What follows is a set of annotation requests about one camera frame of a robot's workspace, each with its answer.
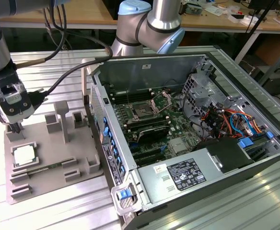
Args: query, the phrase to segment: blue latch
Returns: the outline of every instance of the blue latch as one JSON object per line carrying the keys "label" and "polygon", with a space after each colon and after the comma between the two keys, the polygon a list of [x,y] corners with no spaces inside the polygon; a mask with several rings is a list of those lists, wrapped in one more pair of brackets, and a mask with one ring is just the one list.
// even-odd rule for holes
{"label": "blue latch", "polygon": [[109,127],[107,126],[104,130],[104,137],[108,135],[108,132],[109,132]]}
{"label": "blue latch", "polygon": [[111,145],[112,145],[113,147],[115,147],[115,146],[116,146],[116,143],[115,143],[115,141],[114,141],[114,140],[112,140],[112,141],[111,141]]}
{"label": "blue latch", "polygon": [[245,148],[245,147],[248,147],[250,145],[253,145],[254,143],[253,143],[253,141],[251,141],[250,138],[243,138],[243,139],[240,139],[238,144],[240,145],[241,148]]}
{"label": "blue latch", "polygon": [[268,132],[266,133],[266,135],[267,135],[267,137],[268,137],[269,139],[274,138],[273,133],[271,133],[270,131],[268,131]]}
{"label": "blue latch", "polygon": [[121,173],[122,173],[122,176],[124,176],[124,175],[125,175],[125,169],[124,169],[124,166],[121,166],[121,167],[120,167],[120,171],[121,171]]}
{"label": "blue latch", "polygon": [[117,151],[117,148],[114,148],[114,149],[113,149],[113,153],[114,153],[114,155],[115,155],[115,158],[117,158],[117,157],[118,157],[118,154],[119,154],[119,152]]}
{"label": "blue latch", "polygon": [[122,164],[122,160],[120,157],[117,158],[117,165],[120,167],[120,165]]}
{"label": "blue latch", "polygon": [[124,200],[132,197],[132,193],[130,189],[124,189],[118,193],[119,200]]}

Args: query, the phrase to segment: aluminum extrusion table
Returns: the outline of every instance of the aluminum extrusion table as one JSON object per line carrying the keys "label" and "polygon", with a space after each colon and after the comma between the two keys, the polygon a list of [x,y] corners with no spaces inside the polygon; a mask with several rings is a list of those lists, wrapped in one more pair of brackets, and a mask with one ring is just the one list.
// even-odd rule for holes
{"label": "aluminum extrusion table", "polygon": [[[179,48],[176,52],[211,52],[256,98],[280,121],[279,104],[230,58],[213,46]],[[18,63],[47,56],[49,52],[15,53]],[[102,50],[64,51],[46,64],[18,70],[29,91],[47,89],[65,71],[83,58],[105,55]],[[228,92],[232,85],[222,84]],[[44,114],[54,111],[53,102],[67,100],[71,112],[84,111],[81,93],[81,71],[62,84],[24,125],[44,121]],[[15,205],[5,202],[3,152],[4,126],[0,124],[0,229],[120,229],[104,176],[74,184]],[[280,229],[280,162],[252,179],[236,184],[211,197],[176,211],[143,229]]]}

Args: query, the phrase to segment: warning label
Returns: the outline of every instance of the warning label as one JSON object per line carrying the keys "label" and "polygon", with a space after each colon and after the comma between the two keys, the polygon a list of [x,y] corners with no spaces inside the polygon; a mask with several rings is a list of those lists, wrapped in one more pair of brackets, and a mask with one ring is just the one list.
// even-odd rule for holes
{"label": "warning label", "polygon": [[179,191],[205,182],[206,179],[193,158],[167,167]]}

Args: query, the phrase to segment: motherboard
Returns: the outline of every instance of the motherboard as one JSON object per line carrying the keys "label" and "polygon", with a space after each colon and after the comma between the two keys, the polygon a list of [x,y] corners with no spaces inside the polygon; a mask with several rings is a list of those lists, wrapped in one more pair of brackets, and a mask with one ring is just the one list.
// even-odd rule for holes
{"label": "motherboard", "polygon": [[[114,100],[114,111],[133,158],[142,167],[192,151],[200,142],[170,90],[148,90]],[[138,101],[139,98],[150,98]]]}

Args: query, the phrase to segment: power supply label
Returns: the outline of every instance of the power supply label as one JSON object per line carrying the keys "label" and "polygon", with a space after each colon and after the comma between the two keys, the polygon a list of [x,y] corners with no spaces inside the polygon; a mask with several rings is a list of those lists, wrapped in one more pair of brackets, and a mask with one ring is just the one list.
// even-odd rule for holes
{"label": "power supply label", "polygon": [[109,145],[103,145],[103,149],[104,149],[105,156],[107,158],[107,163],[108,163],[113,181],[115,182],[116,185],[122,184],[120,173],[117,171],[116,159],[111,154]]}
{"label": "power supply label", "polygon": [[170,165],[167,169],[179,191],[184,191],[206,181],[193,158]]}

